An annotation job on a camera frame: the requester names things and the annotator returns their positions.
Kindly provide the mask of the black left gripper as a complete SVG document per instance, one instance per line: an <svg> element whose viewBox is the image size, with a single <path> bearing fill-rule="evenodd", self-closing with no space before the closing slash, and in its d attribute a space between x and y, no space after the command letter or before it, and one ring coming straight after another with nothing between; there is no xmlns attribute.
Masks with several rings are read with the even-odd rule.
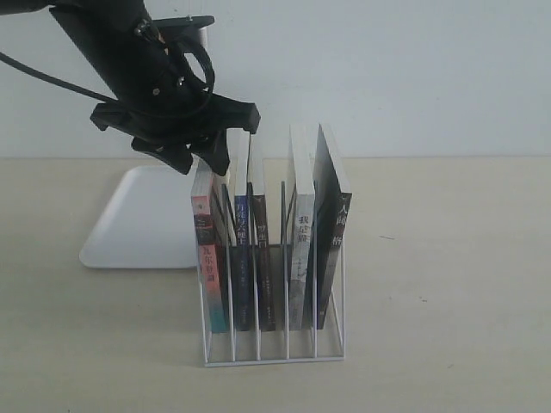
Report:
<svg viewBox="0 0 551 413"><path fill-rule="evenodd" d="M255 133L257 106L220 96L207 50L198 42L101 42L90 63L114 93L90 116L134 137L131 147L180 174L193 165L191 151L218 176L230 165L227 129Z"/></svg>

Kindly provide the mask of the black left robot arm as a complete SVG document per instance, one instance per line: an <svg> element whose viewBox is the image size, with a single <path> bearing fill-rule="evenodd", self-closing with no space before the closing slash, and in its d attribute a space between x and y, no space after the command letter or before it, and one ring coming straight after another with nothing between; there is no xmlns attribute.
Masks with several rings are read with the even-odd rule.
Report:
<svg viewBox="0 0 551 413"><path fill-rule="evenodd" d="M3 1L2 15L47 9L113 92L112 97L37 71L6 54L31 77L98 101L90 119L102 131L132 137L134 151L186 175L195 157L224 176L227 132L257 132L257 106L215 94L215 71L201 31L211 15L152 19L142 1Z"/></svg>

